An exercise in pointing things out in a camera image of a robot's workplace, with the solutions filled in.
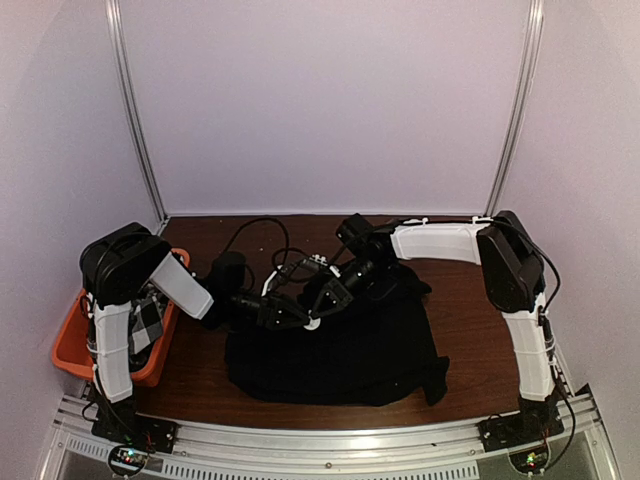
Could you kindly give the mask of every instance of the orange basket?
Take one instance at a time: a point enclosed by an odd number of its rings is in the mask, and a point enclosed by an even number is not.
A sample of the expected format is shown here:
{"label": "orange basket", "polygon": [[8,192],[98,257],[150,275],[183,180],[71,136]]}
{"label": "orange basket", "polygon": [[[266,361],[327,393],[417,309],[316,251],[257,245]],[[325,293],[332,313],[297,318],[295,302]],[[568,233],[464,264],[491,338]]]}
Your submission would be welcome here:
{"label": "orange basket", "polygon": [[[189,266],[189,254],[185,250],[174,248],[172,251],[183,258],[185,266]],[[62,326],[62,330],[58,334],[51,357],[53,364],[61,370],[87,381],[92,381],[93,359],[87,349],[89,322],[82,315],[82,310],[80,309],[80,302],[84,294],[85,291],[83,289],[78,298],[76,298]],[[162,319],[163,335],[153,345],[151,355],[144,368],[131,374],[131,380],[136,385],[155,387],[160,382],[160,375],[162,375],[162,368],[167,359],[167,353],[169,353],[169,345],[171,345],[171,338],[176,329],[179,314],[180,309],[173,302],[169,302]]]}

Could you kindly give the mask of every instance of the metal frame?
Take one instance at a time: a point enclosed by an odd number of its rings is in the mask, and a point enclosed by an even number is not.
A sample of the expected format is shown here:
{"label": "metal frame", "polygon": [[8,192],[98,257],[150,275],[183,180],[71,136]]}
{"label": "metal frame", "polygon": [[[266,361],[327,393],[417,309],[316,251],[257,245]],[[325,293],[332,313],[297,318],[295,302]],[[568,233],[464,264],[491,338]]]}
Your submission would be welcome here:
{"label": "metal frame", "polygon": [[[611,474],[602,480],[616,480],[615,463],[602,429],[600,414],[590,394],[570,399],[576,413],[576,432],[594,432],[601,444],[599,472]],[[49,433],[38,469],[39,479],[56,479],[67,451],[105,460],[114,445],[91,435],[91,423],[81,416],[87,404],[63,397]],[[571,417],[559,406],[565,432]],[[96,408],[87,410],[93,417]],[[476,424],[471,419],[419,427],[376,430],[270,430],[228,427],[177,421],[179,428],[172,455],[154,454],[148,471],[162,478],[243,478],[260,480],[420,480],[428,473],[451,473],[451,479],[473,479],[473,466],[483,458],[505,455],[506,450],[486,453]]]}
{"label": "metal frame", "polygon": [[127,50],[125,46],[124,33],[122,30],[122,19],[120,16],[120,1],[106,0],[107,22],[109,24],[109,34],[113,44],[113,51],[116,59],[116,67],[118,71],[118,79],[120,89],[122,91],[122,99],[124,101],[125,113],[131,130],[131,138],[136,149],[138,163],[147,187],[147,193],[151,199],[153,211],[158,222],[163,222],[167,218],[167,212],[164,209],[158,183],[153,173],[151,161],[149,159],[149,151],[147,143],[144,139],[142,125],[140,123],[140,114],[133,91],[133,83],[131,81],[131,72],[129,70],[129,60],[127,58]]}
{"label": "metal frame", "polygon": [[160,225],[158,225],[158,230],[156,231],[156,235],[162,235],[162,232],[164,232],[165,228],[167,228],[167,226],[169,225],[169,220],[171,220],[171,217],[166,216],[165,219],[160,222]]}
{"label": "metal frame", "polygon": [[504,191],[505,182],[509,173],[509,167],[515,155],[516,145],[520,130],[522,129],[522,120],[524,119],[525,107],[529,97],[529,90],[533,80],[536,63],[538,61],[538,52],[540,50],[540,39],[542,38],[542,26],[544,22],[543,14],[544,0],[531,0],[529,8],[529,21],[527,23],[527,32],[525,34],[524,49],[522,52],[522,63],[520,64],[520,76],[516,95],[511,109],[511,118],[507,127],[507,135],[502,146],[502,154],[498,171],[493,182],[489,201],[484,214],[493,216],[496,214],[498,202]]}

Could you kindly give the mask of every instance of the black cloth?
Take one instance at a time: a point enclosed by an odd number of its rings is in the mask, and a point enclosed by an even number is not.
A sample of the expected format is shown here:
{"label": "black cloth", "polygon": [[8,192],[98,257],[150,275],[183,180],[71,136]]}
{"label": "black cloth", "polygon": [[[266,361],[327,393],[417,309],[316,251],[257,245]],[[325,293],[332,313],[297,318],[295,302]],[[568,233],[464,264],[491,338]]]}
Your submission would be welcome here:
{"label": "black cloth", "polygon": [[[315,298],[307,285],[299,298]],[[433,405],[447,391],[447,357],[438,357],[422,297],[431,289],[395,266],[317,330],[230,333],[230,380],[268,402],[386,405],[423,388]]]}

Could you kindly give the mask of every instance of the brown wooden surface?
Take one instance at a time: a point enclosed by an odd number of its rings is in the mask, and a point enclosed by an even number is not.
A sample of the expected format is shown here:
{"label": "brown wooden surface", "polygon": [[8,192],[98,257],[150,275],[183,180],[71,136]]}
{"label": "brown wooden surface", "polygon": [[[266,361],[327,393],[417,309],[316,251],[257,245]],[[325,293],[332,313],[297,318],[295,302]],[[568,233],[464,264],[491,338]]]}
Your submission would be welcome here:
{"label": "brown wooden surface", "polygon": [[[233,232],[250,217],[172,219],[163,236],[191,255],[205,275]],[[342,217],[280,217],[292,245],[330,256]],[[382,223],[377,218],[372,223]],[[261,223],[238,238],[258,284],[270,273],[271,252],[283,245],[277,226]],[[485,297],[479,267],[461,262],[413,260],[409,265],[433,287],[427,313],[440,355],[451,358],[449,393],[428,407],[421,392],[386,407],[270,404],[245,395],[227,379],[226,334],[207,331],[182,315],[160,384],[138,389],[141,412],[182,420],[262,428],[361,429],[423,425],[489,416],[517,409],[518,371],[509,332]]]}

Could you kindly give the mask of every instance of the white backdrop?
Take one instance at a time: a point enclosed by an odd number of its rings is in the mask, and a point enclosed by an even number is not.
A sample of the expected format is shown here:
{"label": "white backdrop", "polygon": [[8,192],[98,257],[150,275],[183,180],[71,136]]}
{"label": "white backdrop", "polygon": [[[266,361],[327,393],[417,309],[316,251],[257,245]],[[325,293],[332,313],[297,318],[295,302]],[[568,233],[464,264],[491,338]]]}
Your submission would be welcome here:
{"label": "white backdrop", "polygon": [[170,214],[479,213],[527,0],[122,4]]}

